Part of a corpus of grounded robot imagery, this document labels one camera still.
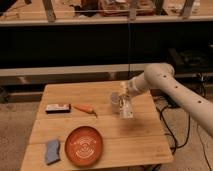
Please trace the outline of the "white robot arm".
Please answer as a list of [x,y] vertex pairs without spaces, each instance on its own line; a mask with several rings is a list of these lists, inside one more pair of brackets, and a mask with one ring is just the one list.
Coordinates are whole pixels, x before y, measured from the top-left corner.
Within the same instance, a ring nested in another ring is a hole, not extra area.
[[166,93],[213,137],[213,103],[180,84],[168,63],[148,64],[144,72],[121,83],[121,96],[129,99],[157,88]]

